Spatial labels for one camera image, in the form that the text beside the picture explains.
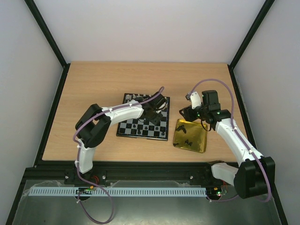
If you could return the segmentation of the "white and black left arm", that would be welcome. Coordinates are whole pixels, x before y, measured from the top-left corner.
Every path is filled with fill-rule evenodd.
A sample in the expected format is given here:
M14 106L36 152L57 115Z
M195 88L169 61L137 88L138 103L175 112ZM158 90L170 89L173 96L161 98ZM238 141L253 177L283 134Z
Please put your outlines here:
M167 98L160 92L152 97L133 97L128 102L113 107L91 105L75 126L73 140L78 148L75 160L77 170L84 174L93 168L96 148L105 139L112 125L130 119L146 119L156 125L162 119L162 111L167 105Z

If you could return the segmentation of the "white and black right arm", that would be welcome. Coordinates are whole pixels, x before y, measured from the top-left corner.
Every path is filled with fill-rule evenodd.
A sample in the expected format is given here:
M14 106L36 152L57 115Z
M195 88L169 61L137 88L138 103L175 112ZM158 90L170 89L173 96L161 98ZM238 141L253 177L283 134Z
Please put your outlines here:
M269 201L275 181L274 160L264 157L244 136L229 110L221 108L216 90L204 91L202 94L190 92L186 99L191 105L180 110L184 119L209 124L210 129L223 138L238 163L238 167L225 162L213 163L204 172L205 180L211 184L222 180L234 186L242 199L266 195L261 201Z

